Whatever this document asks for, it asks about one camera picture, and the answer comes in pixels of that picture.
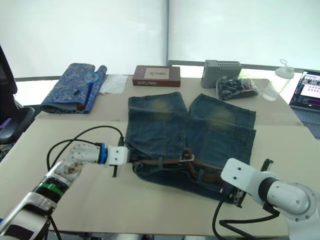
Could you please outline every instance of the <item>denim shorts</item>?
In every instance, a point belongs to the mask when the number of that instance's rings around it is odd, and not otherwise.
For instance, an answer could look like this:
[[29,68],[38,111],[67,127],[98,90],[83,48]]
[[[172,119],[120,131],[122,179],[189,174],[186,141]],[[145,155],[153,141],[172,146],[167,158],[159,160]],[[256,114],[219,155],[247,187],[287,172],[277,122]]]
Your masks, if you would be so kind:
[[[254,111],[204,94],[188,111],[179,92],[131,97],[128,111],[125,143],[133,171],[143,180],[220,200],[222,183],[206,181],[206,175],[219,175],[229,158],[250,162]],[[194,155],[196,175],[190,165],[179,162],[186,148]]]

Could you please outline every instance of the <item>plastic bag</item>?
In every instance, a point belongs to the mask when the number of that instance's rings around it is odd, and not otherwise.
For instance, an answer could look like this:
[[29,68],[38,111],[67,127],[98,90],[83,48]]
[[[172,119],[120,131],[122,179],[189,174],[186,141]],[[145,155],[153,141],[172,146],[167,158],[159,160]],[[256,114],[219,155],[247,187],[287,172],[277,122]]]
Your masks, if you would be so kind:
[[221,77],[216,81],[216,97],[219,100],[239,99],[257,96],[258,88],[251,78]]

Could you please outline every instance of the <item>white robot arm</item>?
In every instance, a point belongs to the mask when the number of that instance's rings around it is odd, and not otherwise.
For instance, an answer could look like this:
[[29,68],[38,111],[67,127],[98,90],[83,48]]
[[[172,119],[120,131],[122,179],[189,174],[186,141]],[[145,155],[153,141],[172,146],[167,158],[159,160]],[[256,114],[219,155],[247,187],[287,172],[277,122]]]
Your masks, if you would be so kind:
[[16,208],[0,223],[0,239],[42,240],[49,229],[49,217],[57,203],[75,182],[85,164],[108,166],[128,162],[129,150],[124,146],[104,143],[75,145],[68,157],[57,162],[39,185],[29,192]]
[[250,194],[261,205],[269,203],[285,217],[290,240],[320,239],[320,194],[300,183],[285,183],[270,171],[259,171],[230,158],[221,178]]

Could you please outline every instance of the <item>brown box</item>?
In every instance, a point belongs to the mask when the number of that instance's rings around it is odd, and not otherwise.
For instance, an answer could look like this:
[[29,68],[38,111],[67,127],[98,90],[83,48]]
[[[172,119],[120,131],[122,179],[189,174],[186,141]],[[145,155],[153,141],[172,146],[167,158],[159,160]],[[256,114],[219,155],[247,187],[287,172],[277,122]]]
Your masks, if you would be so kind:
[[134,86],[180,87],[180,67],[138,65],[132,82]]

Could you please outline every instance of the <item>laptop screen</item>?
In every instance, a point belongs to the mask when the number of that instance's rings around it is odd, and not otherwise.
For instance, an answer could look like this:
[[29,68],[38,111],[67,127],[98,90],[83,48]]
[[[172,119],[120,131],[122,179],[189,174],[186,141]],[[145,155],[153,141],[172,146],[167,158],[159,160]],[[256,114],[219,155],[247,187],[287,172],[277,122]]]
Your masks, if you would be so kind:
[[320,72],[303,71],[290,106],[320,111]]

